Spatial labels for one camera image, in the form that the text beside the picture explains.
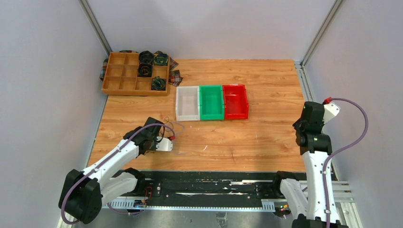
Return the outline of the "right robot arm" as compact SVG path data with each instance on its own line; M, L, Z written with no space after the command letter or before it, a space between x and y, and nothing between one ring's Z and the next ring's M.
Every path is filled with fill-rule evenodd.
M330 156L333 152L323 126L336 117L340 107L333 102L305 102L300 118L293 123L307 175L307 194L289 172L279 172L271 186L278 198L286 198L294 217L294 228L342 228L336 209L331 180Z

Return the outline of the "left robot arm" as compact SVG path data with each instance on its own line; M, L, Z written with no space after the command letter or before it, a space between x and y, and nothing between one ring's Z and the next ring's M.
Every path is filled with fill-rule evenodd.
M169 127L152 117L144 126L127 132L118 145L93 165L79 171L72 169L65 178L58 206L64 223L88 224L104 205L115 198L131 193L148 200L152 187L146 185L145 175L134 168L121 170L129 161L151 151L169 152L171 137L165 137Z

